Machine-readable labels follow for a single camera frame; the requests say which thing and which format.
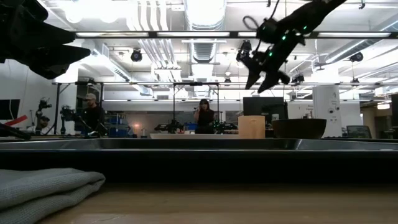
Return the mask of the person with dark cap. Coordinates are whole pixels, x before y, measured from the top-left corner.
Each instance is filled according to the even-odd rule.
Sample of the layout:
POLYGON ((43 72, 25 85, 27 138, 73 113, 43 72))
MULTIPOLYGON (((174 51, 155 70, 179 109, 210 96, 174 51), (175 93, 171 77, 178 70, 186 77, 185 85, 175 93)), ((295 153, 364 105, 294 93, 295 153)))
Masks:
POLYGON ((45 135, 50 131, 51 126, 49 125, 50 119, 47 116, 41 116, 39 126, 41 127, 40 134, 45 135))

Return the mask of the white round pillar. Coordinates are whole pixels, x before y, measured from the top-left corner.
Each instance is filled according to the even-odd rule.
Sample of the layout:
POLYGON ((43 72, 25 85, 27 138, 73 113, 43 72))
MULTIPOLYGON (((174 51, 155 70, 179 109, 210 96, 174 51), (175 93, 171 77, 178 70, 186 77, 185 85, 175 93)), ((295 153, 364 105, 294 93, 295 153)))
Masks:
POLYGON ((323 138, 342 137, 340 93, 338 86, 324 85, 314 87, 313 106, 315 118, 326 120, 323 138))

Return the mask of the grey cloth napkin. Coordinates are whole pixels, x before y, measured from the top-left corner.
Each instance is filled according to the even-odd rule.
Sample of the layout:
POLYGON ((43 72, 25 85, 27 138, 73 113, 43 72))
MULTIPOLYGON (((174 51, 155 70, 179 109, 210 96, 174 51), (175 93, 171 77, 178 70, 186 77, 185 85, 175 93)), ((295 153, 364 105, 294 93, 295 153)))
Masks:
POLYGON ((0 224, 35 224, 99 191, 106 177, 72 168, 0 169, 0 224))

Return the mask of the person standing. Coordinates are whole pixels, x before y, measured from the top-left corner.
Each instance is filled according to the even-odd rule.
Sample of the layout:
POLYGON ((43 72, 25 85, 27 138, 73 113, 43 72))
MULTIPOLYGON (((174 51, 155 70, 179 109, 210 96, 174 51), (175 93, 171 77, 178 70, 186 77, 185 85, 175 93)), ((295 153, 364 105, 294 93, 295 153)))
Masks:
POLYGON ((210 109, 208 100, 202 99, 195 110, 194 118, 197 123, 196 134, 213 134, 214 111, 210 109))

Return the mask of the beige ceramic mug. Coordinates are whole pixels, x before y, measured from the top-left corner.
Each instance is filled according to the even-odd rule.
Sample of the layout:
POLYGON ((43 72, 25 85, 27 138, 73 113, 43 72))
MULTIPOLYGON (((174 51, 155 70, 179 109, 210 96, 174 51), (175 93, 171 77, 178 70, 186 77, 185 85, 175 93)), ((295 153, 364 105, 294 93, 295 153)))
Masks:
POLYGON ((265 139, 266 119, 264 116, 239 116, 238 135, 241 139, 265 139))

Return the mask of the person with grey cap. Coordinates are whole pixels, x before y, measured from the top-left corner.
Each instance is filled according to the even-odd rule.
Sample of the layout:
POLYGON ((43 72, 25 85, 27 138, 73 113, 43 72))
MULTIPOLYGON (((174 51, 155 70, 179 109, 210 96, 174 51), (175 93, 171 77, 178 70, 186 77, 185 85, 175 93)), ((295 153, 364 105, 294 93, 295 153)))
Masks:
POLYGON ((107 132, 104 126, 105 112, 96 102, 96 95, 87 93, 85 96, 87 107, 83 110, 83 121, 85 122, 85 132, 89 134, 93 131, 104 136, 107 132))

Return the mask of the black serving tray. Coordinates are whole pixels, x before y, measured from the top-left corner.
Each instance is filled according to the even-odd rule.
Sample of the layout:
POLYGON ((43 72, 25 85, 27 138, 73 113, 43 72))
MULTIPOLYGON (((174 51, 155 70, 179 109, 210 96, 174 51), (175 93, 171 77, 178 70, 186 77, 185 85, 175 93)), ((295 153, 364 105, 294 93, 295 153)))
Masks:
POLYGON ((398 184, 398 142, 311 139, 0 141, 0 169, 74 168, 109 182, 398 184))

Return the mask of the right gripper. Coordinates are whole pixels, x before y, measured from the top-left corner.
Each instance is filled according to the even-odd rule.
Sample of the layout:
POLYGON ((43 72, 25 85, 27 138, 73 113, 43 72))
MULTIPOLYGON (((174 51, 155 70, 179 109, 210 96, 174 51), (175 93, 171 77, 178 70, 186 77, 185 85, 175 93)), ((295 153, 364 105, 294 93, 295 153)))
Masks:
POLYGON ((286 61, 287 57, 297 46, 297 44, 305 45, 305 37, 296 32, 288 32, 280 37, 277 42, 266 50, 265 53, 258 53, 254 58, 243 57, 241 62, 249 70, 248 79, 245 89, 248 90, 260 78, 260 72, 266 72, 266 76, 258 93, 262 93, 279 83, 289 84, 290 77, 279 68, 286 61))

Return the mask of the blue storage bins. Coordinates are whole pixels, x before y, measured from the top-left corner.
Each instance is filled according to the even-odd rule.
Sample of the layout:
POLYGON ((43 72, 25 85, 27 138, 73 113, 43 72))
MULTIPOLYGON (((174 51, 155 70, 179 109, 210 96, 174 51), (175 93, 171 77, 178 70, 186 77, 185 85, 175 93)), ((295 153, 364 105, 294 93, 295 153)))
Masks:
POLYGON ((112 116, 107 119, 109 137, 124 138, 127 137, 128 123, 124 118, 112 116))

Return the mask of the black bowl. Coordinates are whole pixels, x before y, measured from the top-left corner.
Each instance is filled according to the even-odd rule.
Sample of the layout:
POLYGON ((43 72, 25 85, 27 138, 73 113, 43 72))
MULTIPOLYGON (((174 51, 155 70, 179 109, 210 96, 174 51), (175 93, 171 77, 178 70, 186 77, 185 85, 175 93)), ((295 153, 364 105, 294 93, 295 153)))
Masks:
POLYGON ((277 138, 321 139, 325 129, 325 119, 279 119, 272 122, 277 138))

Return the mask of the silver ventilation duct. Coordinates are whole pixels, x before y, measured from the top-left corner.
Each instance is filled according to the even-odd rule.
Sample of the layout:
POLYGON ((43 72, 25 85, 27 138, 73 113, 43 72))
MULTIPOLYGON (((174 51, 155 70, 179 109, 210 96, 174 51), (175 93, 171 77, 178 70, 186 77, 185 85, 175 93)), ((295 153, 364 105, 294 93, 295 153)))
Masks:
MULTIPOLYGON (((190 31, 224 29, 226 0, 183 0, 185 21, 190 31)), ((188 44, 191 73, 196 82, 214 82, 213 69, 218 43, 216 39, 191 39, 188 44)))

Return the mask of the dark wall monitor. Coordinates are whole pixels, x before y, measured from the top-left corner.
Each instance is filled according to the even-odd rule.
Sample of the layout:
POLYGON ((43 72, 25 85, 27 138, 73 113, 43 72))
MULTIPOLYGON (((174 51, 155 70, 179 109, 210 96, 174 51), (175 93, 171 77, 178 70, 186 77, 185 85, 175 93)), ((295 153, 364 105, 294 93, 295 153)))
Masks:
POLYGON ((13 120, 19 112, 20 99, 0 100, 0 120, 13 120))

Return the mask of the black metal rig frame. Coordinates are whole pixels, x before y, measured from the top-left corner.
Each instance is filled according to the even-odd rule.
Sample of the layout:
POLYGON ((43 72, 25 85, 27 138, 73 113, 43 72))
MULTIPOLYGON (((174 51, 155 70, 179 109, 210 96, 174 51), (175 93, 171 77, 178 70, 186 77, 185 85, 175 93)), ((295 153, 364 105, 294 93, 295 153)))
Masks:
POLYGON ((103 103, 103 97, 104 97, 104 82, 83 82, 83 81, 77 81, 77 82, 53 82, 53 85, 57 86, 57 92, 56 92, 56 103, 55 103, 55 118, 53 122, 53 134, 56 135, 57 133, 57 128, 58 128, 58 115, 60 112, 60 94, 64 90, 66 90, 70 85, 85 85, 85 86, 95 86, 99 85, 101 88, 99 90, 99 105, 102 106, 103 103))
POLYGON ((184 87, 185 85, 190 85, 190 86, 204 86, 204 85, 206 85, 207 87, 209 87, 210 85, 215 85, 217 87, 217 93, 216 93, 217 95, 219 94, 219 89, 220 89, 220 84, 219 83, 215 83, 215 82, 211 82, 211 83, 203 83, 203 82, 173 83, 173 119, 175 119, 175 95, 176 95, 176 92, 177 92, 176 87, 177 86, 184 87))

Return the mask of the black overhead frame bar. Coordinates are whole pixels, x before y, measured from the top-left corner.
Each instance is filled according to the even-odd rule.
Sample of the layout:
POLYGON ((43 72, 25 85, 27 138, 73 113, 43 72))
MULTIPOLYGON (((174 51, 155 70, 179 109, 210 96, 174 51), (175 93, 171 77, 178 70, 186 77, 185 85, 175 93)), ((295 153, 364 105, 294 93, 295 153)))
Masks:
MULTIPOLYGON (((74 32, 77 39, 251 39, 251 31, 92 31, 74 32)), ((312 32, 306 39, 398 39, 398 32, 312 32)))

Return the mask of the black desk monitor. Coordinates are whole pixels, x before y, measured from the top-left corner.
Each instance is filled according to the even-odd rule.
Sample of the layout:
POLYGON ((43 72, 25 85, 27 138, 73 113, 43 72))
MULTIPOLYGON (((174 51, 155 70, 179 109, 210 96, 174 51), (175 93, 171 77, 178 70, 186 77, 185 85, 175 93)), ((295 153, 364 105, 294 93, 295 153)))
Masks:
POLYGON ((272 123, 272 115, 277 114, 279 119, 288 119, 287 103, 282 97, 244 97, 243 115, 264 116, 266 123, 272 123))

